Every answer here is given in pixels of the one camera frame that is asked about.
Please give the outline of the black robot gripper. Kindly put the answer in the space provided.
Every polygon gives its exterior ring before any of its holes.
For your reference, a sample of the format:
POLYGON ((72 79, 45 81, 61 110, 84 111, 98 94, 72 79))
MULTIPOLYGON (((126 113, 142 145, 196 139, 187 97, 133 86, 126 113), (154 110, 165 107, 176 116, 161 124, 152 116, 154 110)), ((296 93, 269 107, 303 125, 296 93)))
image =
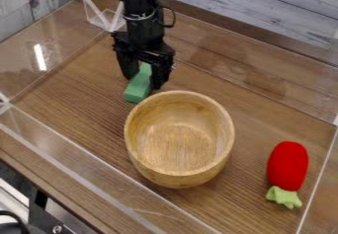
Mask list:
POLYGON ((169 79, 173 49, 164 42, 165 28, 164 10, 156 9, 148 16, 126 16, 126 30, 112 33, 117 62, 124 77, 130 80, 138 73, 138 62, 150 64, 152 89, 158 90, 169 79))

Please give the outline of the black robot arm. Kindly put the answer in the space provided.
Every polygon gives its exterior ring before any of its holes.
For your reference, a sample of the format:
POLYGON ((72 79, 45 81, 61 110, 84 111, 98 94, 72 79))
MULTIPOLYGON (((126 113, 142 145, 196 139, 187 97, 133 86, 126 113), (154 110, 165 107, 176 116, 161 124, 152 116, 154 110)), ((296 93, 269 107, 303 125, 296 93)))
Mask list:
POLYGON ((113 50, 124 77, 130 80, 138 73, 138 62, 150 65, 150 89, 158 90, 169 79, 174 50, 165 43, 165 23, 160 0, 120 0, 124 4, 125 31, 113 31, 113 50))

